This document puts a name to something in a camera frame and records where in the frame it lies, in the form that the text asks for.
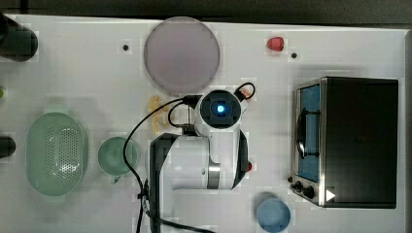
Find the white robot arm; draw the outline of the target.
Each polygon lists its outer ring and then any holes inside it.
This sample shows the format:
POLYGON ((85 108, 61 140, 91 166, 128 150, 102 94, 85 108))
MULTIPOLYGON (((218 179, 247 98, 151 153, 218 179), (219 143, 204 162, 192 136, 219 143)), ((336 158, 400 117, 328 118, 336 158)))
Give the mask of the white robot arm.
POLYGON ((241 90, 212 90, 177 101, 193 109, 183 133, 163 133, 150 144, 146 169, 151 233, 184 233, 172 221, 173 192, 179 189, 226 189, 248 172, 248 143, 240 129, 249 99, 241 90))

